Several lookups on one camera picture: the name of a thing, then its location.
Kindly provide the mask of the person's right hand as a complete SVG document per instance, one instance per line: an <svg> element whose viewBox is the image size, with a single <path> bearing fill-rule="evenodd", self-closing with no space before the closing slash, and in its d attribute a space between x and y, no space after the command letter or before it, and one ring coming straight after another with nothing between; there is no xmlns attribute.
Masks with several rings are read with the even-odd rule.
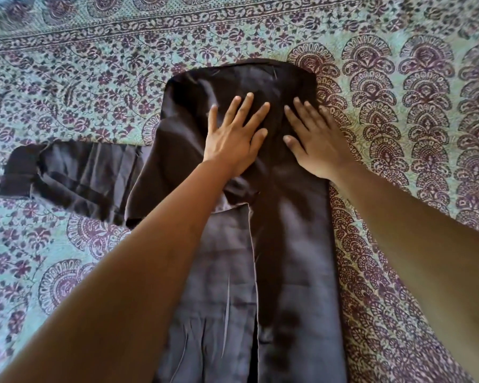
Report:
<svg viewBox="0 0 479 383"><path fill-rule="evenodd" d="M298 164L309 173L321 179L338 182L346 172L358 167L349 148L348 141L340 130L330 130L326 127L320 115L320 106L316 109L310 102L302 102L313 116L316 127L306 128L294 108L284 107L284 114L307 153L305 158L296 158Z"/></svg>

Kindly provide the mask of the floral printed bedsheet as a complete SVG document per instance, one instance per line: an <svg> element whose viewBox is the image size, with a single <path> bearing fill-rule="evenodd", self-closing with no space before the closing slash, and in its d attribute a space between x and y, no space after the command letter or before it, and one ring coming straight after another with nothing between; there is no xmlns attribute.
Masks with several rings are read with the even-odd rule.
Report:
<svg viewBox="0 0 479 383"><path fill-rule="evenodd" d="M315 73L358 159L479 230L479 0L0 0L0 178L22 145L150 144L172 75L254 57ZM0 199L0 372L128 233Z"/></svg>

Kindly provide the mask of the person's left forearm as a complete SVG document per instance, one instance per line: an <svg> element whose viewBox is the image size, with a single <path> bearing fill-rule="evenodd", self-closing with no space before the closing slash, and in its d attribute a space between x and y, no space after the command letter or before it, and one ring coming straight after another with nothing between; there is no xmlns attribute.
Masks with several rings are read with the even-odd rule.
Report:
<svg viewBox="0 0 479 383"><path fill-rule="evenodd" d="M248 166L200 163L71 291L0 383L150 383L206 222Z"/></svg>

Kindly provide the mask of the dark brown garment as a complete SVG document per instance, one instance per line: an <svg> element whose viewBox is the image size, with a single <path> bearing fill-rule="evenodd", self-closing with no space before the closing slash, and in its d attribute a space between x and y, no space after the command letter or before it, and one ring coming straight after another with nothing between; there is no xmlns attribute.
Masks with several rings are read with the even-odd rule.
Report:
<svg viewBox="0 0 479 383"><path fill-rule="evenodd" d="M18 147L0 197L42 199L132 230L203 159L213 104L265 102L268 136L230 180L196 252L153 383L348 383L329 190L300 167L283 108L315 103L317 77L275 60L198 68L166 83L151 146L55 141Z"/></svg>

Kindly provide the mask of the person's right forearm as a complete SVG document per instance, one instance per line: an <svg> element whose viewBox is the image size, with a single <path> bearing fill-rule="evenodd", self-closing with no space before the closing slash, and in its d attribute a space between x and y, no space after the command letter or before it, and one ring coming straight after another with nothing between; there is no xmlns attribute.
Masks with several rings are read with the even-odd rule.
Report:
<svg viewBox="0 0 479 383"><path fill-rule="evenodd" d="M479 231L356 161L324 166L324 177L364 219L436 337L479 383Z"/></svg>

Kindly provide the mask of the person's left hand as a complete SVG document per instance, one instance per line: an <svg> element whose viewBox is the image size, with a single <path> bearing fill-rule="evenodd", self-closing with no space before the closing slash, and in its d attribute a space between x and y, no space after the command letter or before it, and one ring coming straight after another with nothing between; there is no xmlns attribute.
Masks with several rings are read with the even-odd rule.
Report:
<svg viewBox="0 0 479 383"><path fill-rule="evenodd" d="M217 131L211 136L207 134L201 163L203 170L216 174L222 180L241 175L255 161L257 156L251 158L248 155L250 142L271 109L270 103L265 102L250 119L246 118L243 126L233 126L232 101L221 124L218 123L217 109Z"/></svg>

